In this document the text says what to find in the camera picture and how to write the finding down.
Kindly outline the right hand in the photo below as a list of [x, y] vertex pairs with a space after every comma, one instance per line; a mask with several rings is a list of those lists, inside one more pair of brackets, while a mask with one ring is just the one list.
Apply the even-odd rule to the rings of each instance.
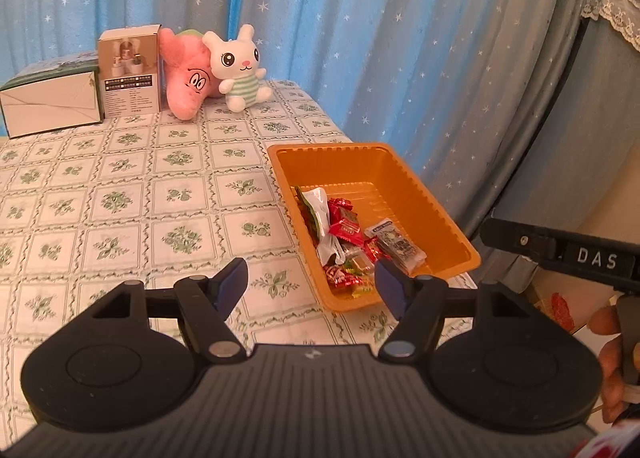
[[614, 339], [602, 346], [598, 355], [603, 377], [602, 419], [605, 423], [614, 423], [627, 408], [624, 402], [625, 382], [622, 376], [624, 352], [616, 308], [612, 305], [600, 308], [591, 316], [587, 326], [595, 335], [614, 336]]

